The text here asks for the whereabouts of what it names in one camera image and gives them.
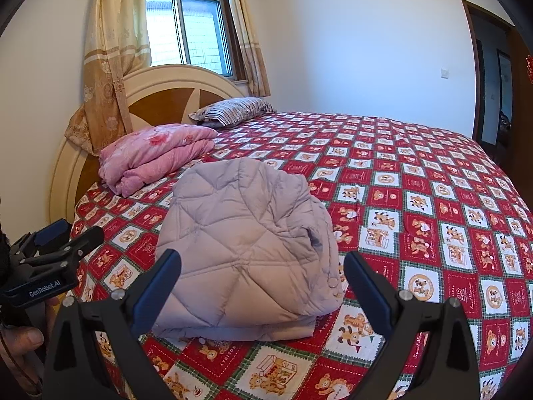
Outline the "person's left hand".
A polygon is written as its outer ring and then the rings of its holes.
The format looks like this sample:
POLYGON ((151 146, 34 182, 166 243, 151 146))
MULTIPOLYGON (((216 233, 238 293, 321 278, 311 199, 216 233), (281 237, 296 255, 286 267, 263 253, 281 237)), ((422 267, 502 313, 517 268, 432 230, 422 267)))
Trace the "person's left hand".
POLYGON ((43 345, 57 317, 58 297, 46 302, 47 334, 36 327, 1 328, 1 399, 41 399, 42 383, 27 354, 43 345))

